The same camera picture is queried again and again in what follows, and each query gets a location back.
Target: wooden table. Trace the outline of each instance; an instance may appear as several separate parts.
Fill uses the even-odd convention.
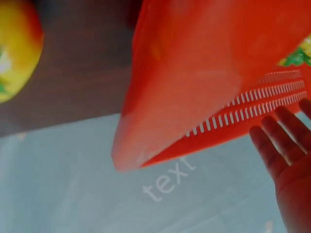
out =
[[[21,92],[0,105],[0,136],[120,112],[140,2],[41,2],[43,16],[50,12],[42,57]]]

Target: red plastic basket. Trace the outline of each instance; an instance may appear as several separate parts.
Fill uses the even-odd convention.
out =
[[[137,169],[244,135],[271,112],[270,103],[274,108],[291,100],[288,106],[297,111],[307,67],[279,67],[260,78],[310,34],[310,9],[309,0],[144,0],[112,149],[116,169]],[[273,89],[297,81],[305,86]]]
[[[265,115],[273,115],[278,106],[286,106],[293,113],[297,113],[298,102],[302,98],[311,98],[310,80],[311,67],[307,65],[278,67],[143,166],[174,159],[241,137],[247,134],[253,125],[261,125]]]

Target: hand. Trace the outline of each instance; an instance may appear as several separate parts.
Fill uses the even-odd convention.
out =
[[[299,106],[311,119],[311,101],[302,100]],[[249,133],[275,183],[277,204],[288,232],[310,233],[311,131],[285,107],[275,113],[294,141],[271,116],[262,120],[266,133],[258,126]]]

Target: light blue surface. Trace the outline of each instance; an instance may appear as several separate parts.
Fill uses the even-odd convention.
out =
[[[187,162],[119,173],[110,157],[118,119],[1,139],[0,232],[269,233],[268,221],[273,233],[285,232],[274,185],[248,136]]]

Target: slotted vent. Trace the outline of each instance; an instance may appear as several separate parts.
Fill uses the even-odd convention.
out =
[[[305,82],[300,70],[266,74],[253,88],[236,96],[222,110],[206,119],[186,137],[199,136],[274,111],[278,106],[288,106],[307,97]]]

